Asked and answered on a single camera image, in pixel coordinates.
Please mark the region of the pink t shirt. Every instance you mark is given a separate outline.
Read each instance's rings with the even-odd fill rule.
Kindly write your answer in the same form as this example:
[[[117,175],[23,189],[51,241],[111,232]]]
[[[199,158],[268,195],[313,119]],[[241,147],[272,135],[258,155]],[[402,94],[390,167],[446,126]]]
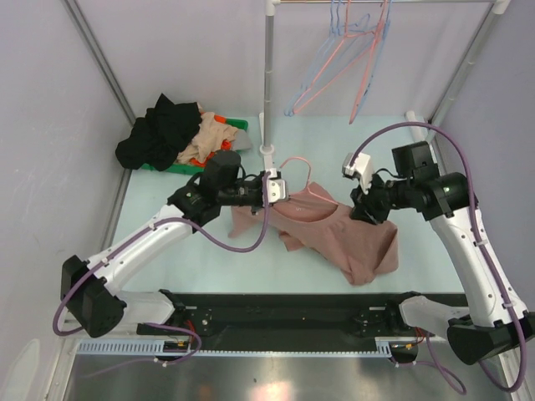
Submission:
[[[334,199],[320,184],[311,189]],[[349,284],[362,286],[399,267],[398,227],[353,221],[352,208],[324,202],[307,193],[269,208],[268,225],[288,251],[308,248],[336,266]]]

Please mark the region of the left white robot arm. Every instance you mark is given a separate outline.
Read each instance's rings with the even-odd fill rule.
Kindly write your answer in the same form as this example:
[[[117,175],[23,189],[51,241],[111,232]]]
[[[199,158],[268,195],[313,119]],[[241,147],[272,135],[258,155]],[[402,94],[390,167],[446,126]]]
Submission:
[[[86,332],[100,338],[122,322],[156,327],[169,334],[179,332],[185,314],[170,293],[127,292],[125,285],[168,247],[195,234],[232,253],[255,251],[266,236],[266,225],[250,246],[237,247],[215,238],[206,224],[227,206],[249,206],[268,218],[273,204],[286,194],[287,185],[278,169],[247,175],[237,152],[217,151],[205,169],[192,175],[139,229],[87,259],[73,255],[63,263],[53,333],[67,337]]]

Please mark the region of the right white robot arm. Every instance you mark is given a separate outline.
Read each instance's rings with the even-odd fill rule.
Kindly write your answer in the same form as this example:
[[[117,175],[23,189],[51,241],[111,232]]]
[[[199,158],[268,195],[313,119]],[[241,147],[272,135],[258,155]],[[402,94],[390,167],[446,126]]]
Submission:
[[[432,332],[446,339],[467,365],[517,348],[520,333],[531,340],[533,313],[510,287],[499,291],[485,259],[495,256],[493,250],[484,230],[471,226],[467,178],[462,173],[441,175],[425,141],[395,148],[392,155],[394,180],[382,180],[369,155],[347,155],[342,173],[359,182],[350,194],[350,216],[380,225],[392,210],[421,213],[446,248],[467,305],[451,307],[407,292],[396,297],[394,309],[385,314],[386,327],[395,335],[405,335],[413,327]]]

